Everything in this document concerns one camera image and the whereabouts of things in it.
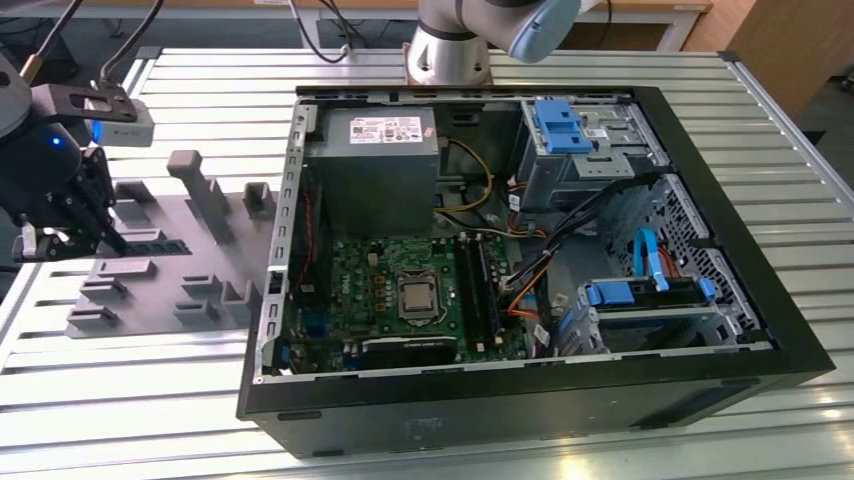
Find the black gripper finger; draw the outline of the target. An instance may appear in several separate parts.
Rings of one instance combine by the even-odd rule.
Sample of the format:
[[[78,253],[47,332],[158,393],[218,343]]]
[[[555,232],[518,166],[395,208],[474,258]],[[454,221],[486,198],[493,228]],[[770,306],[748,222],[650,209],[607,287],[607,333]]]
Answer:
[[[12,246],[12,259],[18,263],[44,263],[92,256],[98,249],[95,238],[84,234],[66,235],[38,228],[22,214],[20,235]]]
[[[127,242],[115,229],[110,214],[116,198],[107,155],[102,147],[83,149],[80,154],[80,166],[68,183],[76,229],[96,245],[104,243],[116,256],[124,256]]]

